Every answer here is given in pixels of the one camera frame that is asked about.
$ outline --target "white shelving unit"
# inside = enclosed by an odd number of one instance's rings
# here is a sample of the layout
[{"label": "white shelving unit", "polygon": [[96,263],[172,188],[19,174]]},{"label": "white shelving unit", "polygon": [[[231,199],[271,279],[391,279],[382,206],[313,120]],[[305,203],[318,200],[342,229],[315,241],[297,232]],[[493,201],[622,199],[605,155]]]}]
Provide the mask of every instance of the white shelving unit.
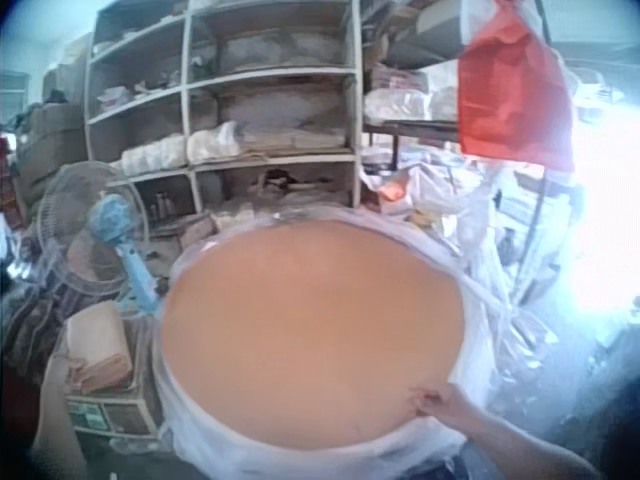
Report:
[{"label": "white shelving unit", "polygon": [[[194,210],[199,213],[203,210],[199,174],[203,172],[294,164],[351,164],[351,194],[353,205],[357,206],[362,132],[359,0],[191,0],[186,11],[179,11],[180,3],[118,0],[98,14],[92,51],[99,44],[103,48],[87,62],[85,88],[90,160],[114,162],[123,151],[135,146],[173,133],[188,139],[198,130],[228,120],[251,123],[254,120],[251,115],[237,119],[242,115],[234,111],[234,106],[250,95],[261,101],[261,92],[266,92],[265,95],[297,89],[311,92],[300,94],[299,98],[304,99],[317,89],[323,95],[336,96],[335,105],[341,115],[336,117],[339,124],[333,131],[344,129],[341,148],[258,152],[223,162],[154,171],[130,180],[138,183],[186,177]],[[273,61],[268,52],[274,50],[269,43],[274,36],[283,38],[286,46],[308,45],[310,39],[326,42],[327,48],[318,49],[326,51],[321,53],[326,58],[298,55],[296,61]],[[255,42],[252,45],[262,42],[265,47],[251,52],[252,48],[246,48],[249,41]],[[238,65],[238,51],[251,52],[247,56],[250,60],[251,55],[266,55],[267,61]],[[196,71],[192,59],[207,56],[209,70]],[[133,91],[133,86],[144,78],[176,71],[180,72],[178,85],[106,112],[100,110],[97,97],[105,89],[124,85]],[[199,103],[202,99],[207,102],[206,108]],[[286,105],[280,105],[273,118],[267,118],[267,126],[271,121],[277,124],[278,115],[286,112]]]}]

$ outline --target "electric fan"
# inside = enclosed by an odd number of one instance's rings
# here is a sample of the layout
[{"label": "electric fan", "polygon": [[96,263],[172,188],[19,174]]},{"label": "electric fan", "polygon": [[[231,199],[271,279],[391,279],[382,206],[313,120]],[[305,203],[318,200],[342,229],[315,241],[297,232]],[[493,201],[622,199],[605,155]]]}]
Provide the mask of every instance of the electric fan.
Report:
[{"label": "electric fan", "polygon": [[148,246],[144,205],[117,170],[92,161],[63,167],[47,187],[37,222],[43,252],[63,283],[102,296],[128,281],[138,307],[155,312],[155,280],[140,254]]}]

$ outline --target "red plastic bag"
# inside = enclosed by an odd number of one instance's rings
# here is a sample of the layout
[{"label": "red plastic bag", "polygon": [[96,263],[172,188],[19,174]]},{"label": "red plastic bag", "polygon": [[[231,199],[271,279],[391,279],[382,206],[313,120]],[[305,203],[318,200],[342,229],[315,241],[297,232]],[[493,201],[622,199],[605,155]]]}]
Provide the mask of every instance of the red plastic bag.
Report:
[{"label": "red plastic bag", "polygon": [[572,103],[560,62],[524,23],[519,0],[498,12],[458,66],[462,151],[572,171]]}]

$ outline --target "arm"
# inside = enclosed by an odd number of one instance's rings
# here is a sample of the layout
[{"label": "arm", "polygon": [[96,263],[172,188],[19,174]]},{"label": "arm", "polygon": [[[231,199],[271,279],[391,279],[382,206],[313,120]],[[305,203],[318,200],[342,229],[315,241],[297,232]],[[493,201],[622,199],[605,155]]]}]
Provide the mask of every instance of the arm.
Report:
[{"label": "arm", "polygon": [[454,385],[417,389],[415,402],[419,415],[431,415],[465,435],[486,452],[507,479],[601,478],[587,461],[481,410]]}]

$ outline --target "hand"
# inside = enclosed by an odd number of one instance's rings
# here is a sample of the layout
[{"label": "hand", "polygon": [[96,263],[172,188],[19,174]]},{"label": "hand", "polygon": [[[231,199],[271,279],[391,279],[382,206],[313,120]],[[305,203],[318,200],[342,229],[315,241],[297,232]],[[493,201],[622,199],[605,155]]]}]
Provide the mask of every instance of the hand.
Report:
[{"label": "hand", "polygon": [[417,415],[432,416],[467,437],[478,433],[489,418],[489,415],[473,404],[456,385],[449,383],[412,390]]}]

